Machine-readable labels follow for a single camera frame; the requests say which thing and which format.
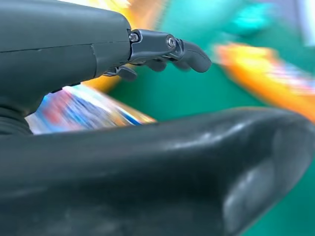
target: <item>teal object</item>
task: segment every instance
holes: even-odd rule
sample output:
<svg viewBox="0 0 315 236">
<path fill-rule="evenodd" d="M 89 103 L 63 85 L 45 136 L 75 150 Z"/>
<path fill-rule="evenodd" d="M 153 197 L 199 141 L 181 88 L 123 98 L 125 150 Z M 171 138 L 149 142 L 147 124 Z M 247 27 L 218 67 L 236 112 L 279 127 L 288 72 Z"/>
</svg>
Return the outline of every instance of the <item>teal object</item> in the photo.
<svg viewBox="0 0 315 236">
<path fill-rule="evenodd" d="M 274 9 L 271 3 L 252 3 L 236 13 L 224 31 L 246 36 L 265 29 L 273 21 Z"/>
<path fill-rule="evenodd" d="M 208 50 L 242 9 L 242 0 L 172 0 L 158 30 Z M 239 39 L 258 47 L 276 49 L 280 57 L 313 72 L 313 51 L 303 47 L 298 35 L 276 20 L 259 34 Z M 142 67 L 134 82 L 123 81 L 110 95 L 157 120 L 169 120 L 239 106 L 266 104 L 236 85 L 220 66 L 204 74 L 184 73 L 172 65 L 161 73 Z M 295 189 L 253 225 L 244 236 L 315 236 L 315 163 Z"/>
</svg>

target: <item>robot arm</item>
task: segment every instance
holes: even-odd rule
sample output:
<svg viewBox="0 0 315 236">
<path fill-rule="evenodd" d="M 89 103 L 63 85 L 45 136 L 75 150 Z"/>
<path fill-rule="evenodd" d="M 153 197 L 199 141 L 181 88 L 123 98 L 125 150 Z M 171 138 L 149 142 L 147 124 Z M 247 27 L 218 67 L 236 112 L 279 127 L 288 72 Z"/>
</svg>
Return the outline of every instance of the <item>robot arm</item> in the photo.
<svg viewBox="0 0 315 236">
<path fill-rule="evenodd" d="M 168 33 L 136 29 L 116 12 L 54 0 L 0 1 L 0 107 L 22 116 L 64 86 L 105 74 L 133 79 L 124 65 L 165 62 L 207 71 L 211 61 L 196 45 Z"/>
</svg>

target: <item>green background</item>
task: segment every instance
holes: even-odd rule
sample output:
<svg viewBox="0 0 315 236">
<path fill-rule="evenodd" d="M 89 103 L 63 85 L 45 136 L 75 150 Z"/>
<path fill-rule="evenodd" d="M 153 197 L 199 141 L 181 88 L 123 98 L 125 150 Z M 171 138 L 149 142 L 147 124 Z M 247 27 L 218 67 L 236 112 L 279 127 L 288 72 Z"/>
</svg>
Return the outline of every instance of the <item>green background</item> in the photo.
<svg viewBox="0 0 315 236">
<path fill-rule="evenodd" d="M 211 45 L 242 0 L 171 0 L 165 7 L 160 31 L 197 43 L 212 56 Z M 313 72 L 315 53 L 302 47 L 301 38 L 282 22 L 239 41 L 273 47 L 289 62 Z M 159 121 L 239 106 L 265 106 L 230 81 L 218 65 L 206 73 L 182 72 L 172 65 L 161 73 L 137 70 L 134 82 L 122 82 L 110 95 Z M 245 233 L 246 236 L 315 235 L 315 164 L 293 191 Z"/>
</svg>

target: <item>screw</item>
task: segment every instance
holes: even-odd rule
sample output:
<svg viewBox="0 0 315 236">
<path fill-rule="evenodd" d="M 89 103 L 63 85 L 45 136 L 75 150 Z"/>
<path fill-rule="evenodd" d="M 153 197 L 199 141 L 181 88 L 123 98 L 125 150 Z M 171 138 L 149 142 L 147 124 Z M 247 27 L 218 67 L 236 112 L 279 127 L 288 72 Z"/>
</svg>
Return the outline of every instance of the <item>screw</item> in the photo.
<svg viewBox="0 0 315 236">
<path fill-rule="evenodd" d="M 168 35 L 166 37 L 166 43 L 169 49 L 174 49 L 176 47 L 176 40 L 174 37 L 171 35 Z"/>
<path fill-rule="evenodd" d="M 133 42 L 133 43 L 137 42 L 137 41 L 139 41 L 139 35 L 137 35 L 136 33 L 131 33 L 131 34 L 129 34 L 129 40 L 131 42 Z"/>
</svg>

